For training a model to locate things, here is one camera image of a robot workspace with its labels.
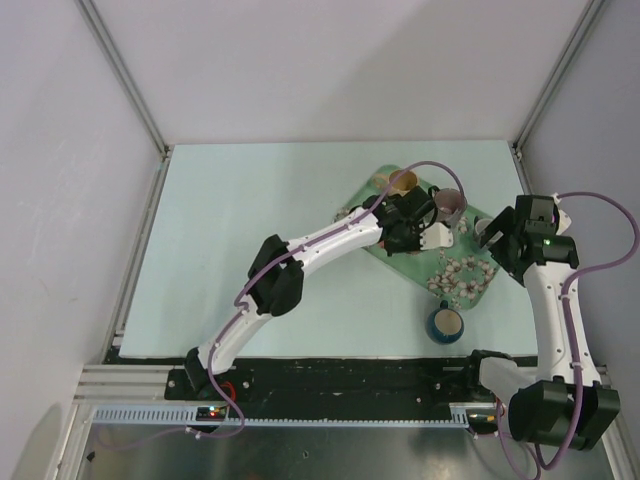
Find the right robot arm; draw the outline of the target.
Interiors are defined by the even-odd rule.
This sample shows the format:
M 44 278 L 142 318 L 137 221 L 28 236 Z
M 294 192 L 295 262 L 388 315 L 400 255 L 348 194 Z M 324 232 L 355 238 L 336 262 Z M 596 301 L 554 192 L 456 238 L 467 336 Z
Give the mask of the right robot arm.
M 474 350 L 461 379 L 469 398 L 502 401 L 515 440 L 590 450 L 617 417 L 620 397 L 602 385 L 586 342 L 569 224 L 558 199 L 519 195 L 482 230 L 479 246 L 529 296 L 537 369 L 528 373 L 509 354 Z

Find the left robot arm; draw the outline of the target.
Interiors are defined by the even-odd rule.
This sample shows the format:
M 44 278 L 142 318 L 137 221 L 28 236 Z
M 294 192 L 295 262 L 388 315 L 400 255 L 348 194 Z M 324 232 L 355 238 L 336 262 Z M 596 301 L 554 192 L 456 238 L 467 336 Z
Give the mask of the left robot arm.
M 388 256 L 426 248 L 426 232 L 436 223 L 436 187 L 417 186 L 404 195 L 373 195 L 341 220 L 297 239 L 274 234 L 264 240 L 234 300 L 236 313 L 210 340 L 192 348 L 184 368 L 187 387 L 201 399 L 221 389 L 244 345 L 269 320 L 295 309 L 313 272 L 352 251 L 380 244 Z

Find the beige round mug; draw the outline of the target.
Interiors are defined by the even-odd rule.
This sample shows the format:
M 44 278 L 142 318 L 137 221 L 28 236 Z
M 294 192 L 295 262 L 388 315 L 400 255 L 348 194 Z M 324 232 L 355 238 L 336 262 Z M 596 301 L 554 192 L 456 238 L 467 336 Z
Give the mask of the beige round mug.
M 377 173 L 371 180 L 377 189 L 386 191 L 388 196 L 404 196 L 419 185 L 419 178 L 413 171 L 395 170 L 389 174 Z

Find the mauve mug black handle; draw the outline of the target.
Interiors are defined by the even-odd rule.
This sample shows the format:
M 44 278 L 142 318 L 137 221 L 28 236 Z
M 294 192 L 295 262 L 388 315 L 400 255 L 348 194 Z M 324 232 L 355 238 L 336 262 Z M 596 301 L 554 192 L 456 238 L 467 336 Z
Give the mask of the mauve mug black handle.
M 436 186 L 430 187 L 428 194 L 434 202 L 435 222 L 456 226 L 467 208 L 465 196 L 459 190 Z

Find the blue striped mug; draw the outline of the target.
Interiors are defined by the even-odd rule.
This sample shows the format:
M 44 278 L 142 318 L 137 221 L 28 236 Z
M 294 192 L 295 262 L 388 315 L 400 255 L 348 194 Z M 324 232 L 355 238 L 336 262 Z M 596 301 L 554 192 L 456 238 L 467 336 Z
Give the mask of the blue striped mug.
M 426 320 L 425 330 L 436 343 L 449 345 L 457 342 L 464 334 L 465 325 L 461 315 L 442 300 Z

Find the small grey mug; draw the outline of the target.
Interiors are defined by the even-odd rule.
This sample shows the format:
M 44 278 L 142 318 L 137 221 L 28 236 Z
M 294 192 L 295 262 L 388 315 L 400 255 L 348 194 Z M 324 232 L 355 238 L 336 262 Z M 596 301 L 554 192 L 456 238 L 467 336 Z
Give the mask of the small grey mug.
M 473 230 L 472 230 L 472 239 L 473 239 L 473 247 L 481 250 L 480 240 L 484 230 L 491 224 L 493 221 L 492 218 L 480 218 L 475 217 Z

